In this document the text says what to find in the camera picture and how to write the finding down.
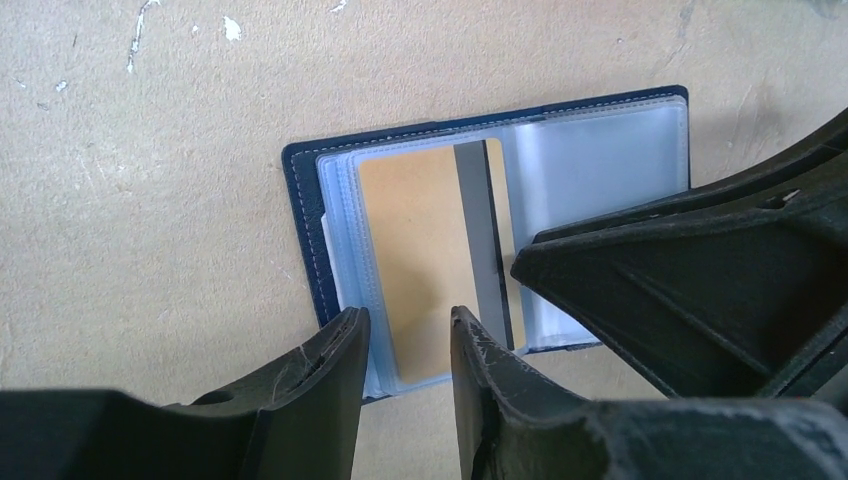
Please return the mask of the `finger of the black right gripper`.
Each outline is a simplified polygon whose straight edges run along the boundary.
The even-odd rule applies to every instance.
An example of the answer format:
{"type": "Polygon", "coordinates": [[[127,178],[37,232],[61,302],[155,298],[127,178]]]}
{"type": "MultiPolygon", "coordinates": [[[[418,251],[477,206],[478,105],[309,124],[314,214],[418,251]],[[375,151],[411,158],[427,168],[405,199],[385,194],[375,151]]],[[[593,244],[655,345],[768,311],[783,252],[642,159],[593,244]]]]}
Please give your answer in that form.
{"type": "Polygon", "coordinates": [[[512,276],[670,397],[847,387],[847,116],[770,159],[539,233],[512,276]]]}

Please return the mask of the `blue leather card holder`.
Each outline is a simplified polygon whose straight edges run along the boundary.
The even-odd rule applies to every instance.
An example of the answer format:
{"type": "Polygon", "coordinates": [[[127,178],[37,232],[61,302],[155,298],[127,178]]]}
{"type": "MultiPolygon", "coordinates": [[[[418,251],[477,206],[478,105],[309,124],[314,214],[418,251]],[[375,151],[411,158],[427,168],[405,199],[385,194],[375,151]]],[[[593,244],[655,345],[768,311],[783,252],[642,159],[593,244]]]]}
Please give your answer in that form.
{"type": "Polygon", "coordinates": [[[540,232],[689,189],[688,107],[668,85],[285,146],[318,321],[371,316],[364,400],[448,380],[459,305],[519,355],[595,346],[512,264],[540,232]]]}

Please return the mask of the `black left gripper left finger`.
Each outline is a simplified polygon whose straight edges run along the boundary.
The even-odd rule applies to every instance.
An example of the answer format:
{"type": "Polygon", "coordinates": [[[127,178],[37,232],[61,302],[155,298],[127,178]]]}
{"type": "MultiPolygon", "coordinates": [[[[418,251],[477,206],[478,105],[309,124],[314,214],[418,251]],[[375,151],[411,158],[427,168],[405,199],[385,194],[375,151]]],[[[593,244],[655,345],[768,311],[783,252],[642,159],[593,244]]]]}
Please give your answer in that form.
{"type": "Polygon", "coordinates": [[[300,346],[194,402],[108,389],[5,390],[5,479],[347,479],[370,318],[343,310],[300,346]]]}

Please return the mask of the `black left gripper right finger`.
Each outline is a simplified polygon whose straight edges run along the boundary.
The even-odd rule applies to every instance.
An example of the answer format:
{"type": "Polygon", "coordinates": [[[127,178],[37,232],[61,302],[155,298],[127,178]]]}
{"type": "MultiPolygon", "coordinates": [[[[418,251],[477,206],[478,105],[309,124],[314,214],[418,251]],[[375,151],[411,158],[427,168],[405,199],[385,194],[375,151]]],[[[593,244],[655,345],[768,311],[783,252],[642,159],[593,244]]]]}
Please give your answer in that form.
{"type": "Polygon", "coordinates": [[[847,421],[811,400],[589,400],[451,311],[465,479],[843,479],[847,421]]]}

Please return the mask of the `gold card with stripe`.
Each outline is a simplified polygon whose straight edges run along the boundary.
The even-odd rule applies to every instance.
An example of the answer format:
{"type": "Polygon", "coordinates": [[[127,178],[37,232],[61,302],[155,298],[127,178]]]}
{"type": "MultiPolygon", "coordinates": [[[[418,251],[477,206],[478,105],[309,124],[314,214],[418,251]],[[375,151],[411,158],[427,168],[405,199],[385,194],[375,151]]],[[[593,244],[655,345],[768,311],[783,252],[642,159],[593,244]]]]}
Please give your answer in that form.
{"type": "Polygon", "coordinates": [[[450,314],[526,347],[505,157],[497,138],[421,148],[357,167],[391,342],[394,390],[450,372],[450,314]]]}

